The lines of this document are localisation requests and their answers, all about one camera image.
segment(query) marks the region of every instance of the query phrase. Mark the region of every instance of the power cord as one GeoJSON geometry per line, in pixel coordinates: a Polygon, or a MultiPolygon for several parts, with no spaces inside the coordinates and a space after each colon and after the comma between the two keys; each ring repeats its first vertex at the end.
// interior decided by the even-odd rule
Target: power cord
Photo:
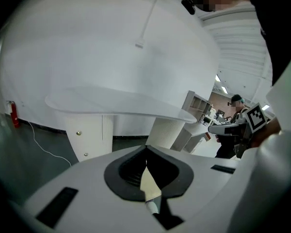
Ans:
{"type": "Polygon", "coordinates": [[[64,159],[65,161],[67,161],[68,163],[69,163],[69,165],[70,165],[70,167],[71,167],[71,163],[67,160],[67,159],[65,159],[65,158],[63,158],[63,157],[61,157],[61,156],[57,156],[57,155],[54,155],[54,154],[52,154],[52,153],[50,153],[50,152],[48,152],[48,151],[45,151],[41,146],[40,146],[40,144],[35,140],[35,134],[34,134],[34,129],[33,129],[33,126],[32,126],[32,124],[29,122],[29,124],[30,124],[30,126],[32,127],[32,132],[33,132],[33,140],[36,142],[36,144],[40,147],[40,149],[42,149],[45,153],[49,153],[50,155],[52,155],[52,156],[54,156],[54,157],[56,157],[56,158],[62,158],[62,159],[64,159]]]}

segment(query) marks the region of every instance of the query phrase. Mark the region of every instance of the white table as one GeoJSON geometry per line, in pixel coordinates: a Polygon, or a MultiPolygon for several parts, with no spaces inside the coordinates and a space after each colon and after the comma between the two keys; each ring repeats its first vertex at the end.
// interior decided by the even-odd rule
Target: white table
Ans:
{"type": "Polygon", "coordinates": [[[113,116],[156,117],[146,144],[170,148],[190,113],[146,95],[97,86],[77,86],[49,94],[46,104],[63,121],[79,161],[112,152],[113,116]]]}
{"type": "Polygon", "coordinates": [[[209,123],[209,126],[213,125],[213,124],[216,124],[216,125],[221,125],[220,122],[218,122],[216,119],[208,116],[208,115],[205,115],[206,118],[208,118],[210,120],[210,123],[209,123]]]}

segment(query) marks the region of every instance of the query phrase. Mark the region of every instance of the red fire extinguisher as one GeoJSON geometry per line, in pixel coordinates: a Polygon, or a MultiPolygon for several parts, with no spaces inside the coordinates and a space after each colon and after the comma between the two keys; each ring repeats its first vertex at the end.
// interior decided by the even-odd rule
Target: red fire extinguisher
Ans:
{"type": "Polygon", "coordinates": [[[20,123],[17,117],[17,111],[16,111],[16,105],[13,101],[9,101],[8,102],[8,106],[9,106],[9,112],[11,114],[11,118],[14,124],[15,128],[19,128],[20,127],[20,123]]]}

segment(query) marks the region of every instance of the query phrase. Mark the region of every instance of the curved white tabletop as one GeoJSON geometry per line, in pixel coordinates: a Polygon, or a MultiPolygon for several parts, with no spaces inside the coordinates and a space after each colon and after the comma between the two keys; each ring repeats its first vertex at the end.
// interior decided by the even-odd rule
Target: curved white tabletop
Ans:
{"type": "Polygon", "coordinates": [[[195,123],[190,113],[146,95],[97,86],[77,86],[49,94],[45,103],[61,112],[138,115],[195,123]]]}

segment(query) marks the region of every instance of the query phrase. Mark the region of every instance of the ceiling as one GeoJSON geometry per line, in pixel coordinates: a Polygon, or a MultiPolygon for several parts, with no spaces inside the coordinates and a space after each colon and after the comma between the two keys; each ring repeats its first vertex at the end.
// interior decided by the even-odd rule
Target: ceiling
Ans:
{"type": "MultiPolygon", "coordinates": [[[[227,97],[240,94],[249,106],[257,102],[261,106],[268,104],[265,96],[272,85],[272,65],[254,6],[243,1],[217,12],[195,10],[194,16],[220,47],[217,75],[221,82],[215,81],[213,91],[227,97]]],[[[274,116],[271,107],[265,112],[274,116]]]]}

